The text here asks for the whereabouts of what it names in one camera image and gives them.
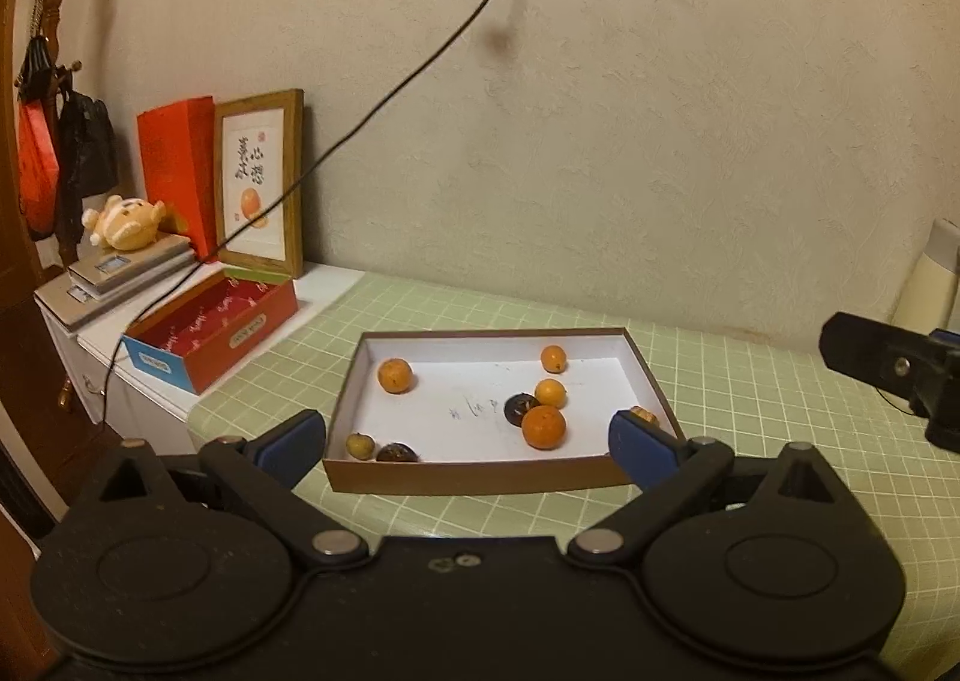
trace white cabinet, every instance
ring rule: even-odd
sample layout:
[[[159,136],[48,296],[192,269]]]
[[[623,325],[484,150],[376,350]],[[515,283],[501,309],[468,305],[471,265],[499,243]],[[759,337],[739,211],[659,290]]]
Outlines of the white cabinet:
[[[185,288],[200,283],[220,268],[221,265],[216,262],[206,264],[190,278]],[[303,326],[363,277],[363,273],[357,270],[323,264],[307,264],[304,270],[304,276],[294,281],[299,303],[296,314],[227,371],[209,391],[236,374],[248,361]],[[40,304],[56,352],[73,381],[77,397],[95,424],[103,415],[100,390],[117,339],[148,302],[173,288],[185,272],[174,273],[169,278],[153,283],[118,307],[82,326],[74,334],[68,333],[53,314]],[[131,365],[123,347],[110,378],[107,398],[107,424],[121,437],[142,437],[158,454],[193,454],[195,451],[187,432],[186,419],[200,397],[139,371]]]
[[[100,390],[107,367],[87,353],[76,336],[68,334],[43,305],[40,311],[56,352],[73,382],[74,392],[90,421],[96,424],[104,412]],[[110,379],[107,399],[107,424],[121,437],[142,437],[158,454],[195,452],[186,424],[149,400],[118,374]]]

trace red bag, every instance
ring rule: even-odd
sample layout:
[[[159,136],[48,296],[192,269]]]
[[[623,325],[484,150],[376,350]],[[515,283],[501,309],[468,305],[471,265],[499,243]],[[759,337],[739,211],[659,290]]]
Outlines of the red bag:
[[[20,104],[20,212],[30,239],[38,242],[54,232],[59,165],[43,116],[43,104]]]

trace dark fruit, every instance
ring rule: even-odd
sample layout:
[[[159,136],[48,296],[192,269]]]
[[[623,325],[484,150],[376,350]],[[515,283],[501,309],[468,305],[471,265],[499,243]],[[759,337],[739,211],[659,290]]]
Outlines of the dark fruit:
[[[519,427],[527,411],[538,405],[539,402],[536,397],[531,397],[529,394],[515,394],[503,403],[503,415],[507,417],[507,421],[511,424]]]
[[[405,446],[402,443],[390,443],[383,446],[376,454],[378,462],[418,462],[419,456],[414,453],[414,449]]]

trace blue gripper pad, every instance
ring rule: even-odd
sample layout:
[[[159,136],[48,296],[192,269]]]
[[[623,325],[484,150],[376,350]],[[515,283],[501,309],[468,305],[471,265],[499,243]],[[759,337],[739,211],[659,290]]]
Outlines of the blue gripper pad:
[[[323,416],[315,410],[301,410],[250,441],[244,449],[244,456],[258,469],[292,489],[320,461],[325,445]]]
[[[680,468],[683,443],[628,410],[618,410],[611,419],[607,443],[613,461],[640,491],[652,489]]]

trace green checkered tablecloth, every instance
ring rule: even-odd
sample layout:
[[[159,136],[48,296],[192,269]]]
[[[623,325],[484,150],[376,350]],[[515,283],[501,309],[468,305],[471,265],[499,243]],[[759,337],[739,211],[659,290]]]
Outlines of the green checkered tablecloth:
[[[909,678],[960,661],[960,457],[923,439],[923,421],[829,371],[819,357],[550,304],[366,274],[335,304],[244,366],[191,412],[197,445],[256,437],[296,411],[329,418],[364,331],[625,326],[688,437],[776,456],[816,444],[874,517],[906,572],[904,612],[885,657]],[[374,544],[384,534],[555,535],[561,545],[637,494],[632,486],[491,497],[378,497],[330,490],[322,467],[296,493]]]

